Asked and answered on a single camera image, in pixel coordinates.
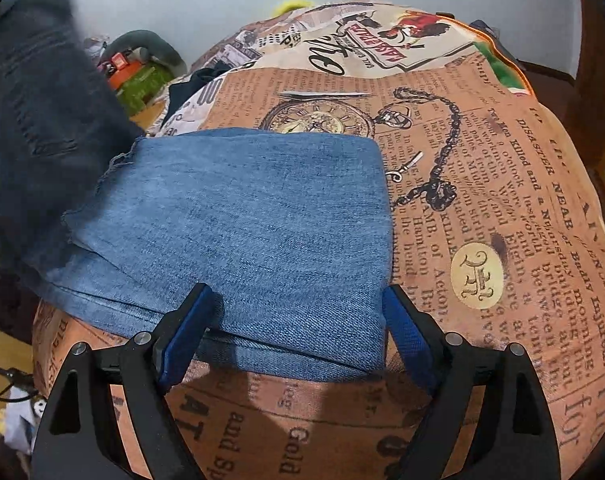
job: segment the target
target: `silver screw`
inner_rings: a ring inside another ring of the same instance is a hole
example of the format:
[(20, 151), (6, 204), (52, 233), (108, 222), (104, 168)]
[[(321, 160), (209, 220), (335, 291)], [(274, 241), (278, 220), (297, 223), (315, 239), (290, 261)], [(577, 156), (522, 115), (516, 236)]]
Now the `silver screw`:
[(80, 355), (83, 354), (86, 349), (87, 343), (85, 343), (84, 341), (80, 341), (80, 343), (76, 343), (74, 346), (71, 347), (71, 353), (74, 355)]
[(457, 332), (449, 332), (444, 336), (444, 340), (447, 341), (451, 346), (460, 346), (462, 344), (462, 336)]
[(522, 346), (520, 343), (511, 343), (509, 345), (509, 350), (511, 350), (513, 355), (524, 355), (524, 346)]
[(151, 341), (151, 334), (149, 332), (138, 332), (134, 336), (134, 343), (137, 345), (146, 345)]

